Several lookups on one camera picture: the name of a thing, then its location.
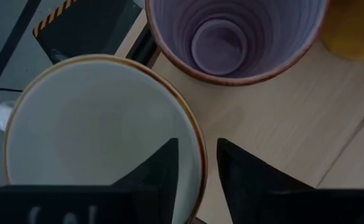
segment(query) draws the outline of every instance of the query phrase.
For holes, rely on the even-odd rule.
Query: yellow and black striped tape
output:
[[[47,16],[43,21],[41,21],[32,31],[34,37],[37,38],[39,32],[44,29],[47,25],[55,20],[59,15],[63,13],[64,10],[68,9],[74,2],[77,0],[66,0],[63,4],[61,4],[54,12],[52,12],[49,16]]]

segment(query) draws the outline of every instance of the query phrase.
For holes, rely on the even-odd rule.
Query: wooden surface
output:
[[[364,188],[364,125],[320,183],[322,188]]]
[[[203,131],[203,221],[231,223],[216,165],[219,137],[311,186],[364,187],[364,62],[337,58],[318,42],[290,70],[253,86],[200,82],[162,54],[152,69],[181,92]]]

